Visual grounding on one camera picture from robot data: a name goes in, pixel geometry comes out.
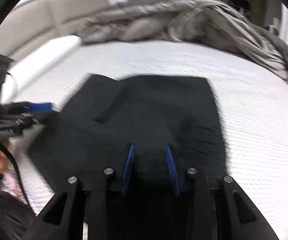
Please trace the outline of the black pants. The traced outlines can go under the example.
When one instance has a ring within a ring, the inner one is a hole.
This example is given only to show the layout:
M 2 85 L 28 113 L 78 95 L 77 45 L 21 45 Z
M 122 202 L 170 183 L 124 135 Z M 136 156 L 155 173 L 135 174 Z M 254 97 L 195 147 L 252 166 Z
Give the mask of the black pants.
M 195 167 L 216 185 L 226 174 L 225 146 L 209 83 L 200 77 L 93 75 L 53 116 L 29 156 L 54 191 L 71 176 L 98 189 L 105 168 L 121 176 L 134 145 L 132 177 L 160 185 L 172 145 L 179 172 Z

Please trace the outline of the white pillow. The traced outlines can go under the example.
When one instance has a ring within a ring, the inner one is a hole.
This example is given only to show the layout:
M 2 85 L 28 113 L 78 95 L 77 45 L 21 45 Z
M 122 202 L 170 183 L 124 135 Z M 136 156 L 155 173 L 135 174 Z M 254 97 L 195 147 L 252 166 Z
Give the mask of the white pillow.
M 2 85 L 0 103 L 9 103 L 32 86 L 49 69 L 59 64 L 81 44 L 76 35 L 53 38 L 14 64 Z

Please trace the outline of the white patterned mattress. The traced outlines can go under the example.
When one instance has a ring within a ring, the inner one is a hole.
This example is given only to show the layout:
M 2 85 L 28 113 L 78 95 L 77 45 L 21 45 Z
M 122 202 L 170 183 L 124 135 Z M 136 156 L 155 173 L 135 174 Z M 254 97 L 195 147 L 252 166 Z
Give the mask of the white patterned mattress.
M 288 239 L 288 83 L 243 57 L 163 41 L 55 38 L 1 102 L 51 105 L 13 153 L 36 213 L 76 177 L 88 239 Z

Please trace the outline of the grey crumpled duvet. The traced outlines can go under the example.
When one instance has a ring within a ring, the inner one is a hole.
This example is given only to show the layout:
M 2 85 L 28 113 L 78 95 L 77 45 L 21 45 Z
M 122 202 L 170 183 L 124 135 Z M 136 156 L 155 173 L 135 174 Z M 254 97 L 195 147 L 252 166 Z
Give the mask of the grey crumpled duvet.
M 78 36 L 83 44 L 200 42 L 246 56 L 288 84 L 288 45 L 220 0 L 127 0 L 92 13 Z

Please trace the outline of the beige padded headboard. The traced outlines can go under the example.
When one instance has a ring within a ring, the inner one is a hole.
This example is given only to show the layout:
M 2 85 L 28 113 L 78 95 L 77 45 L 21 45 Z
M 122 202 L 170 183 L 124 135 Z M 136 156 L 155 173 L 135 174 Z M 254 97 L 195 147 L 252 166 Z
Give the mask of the beige padded headboard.
M 53 38 L 81 31 L 87 18 L 109 0 L 28 0 L 0 25 L 0 54 L 15 61 Z

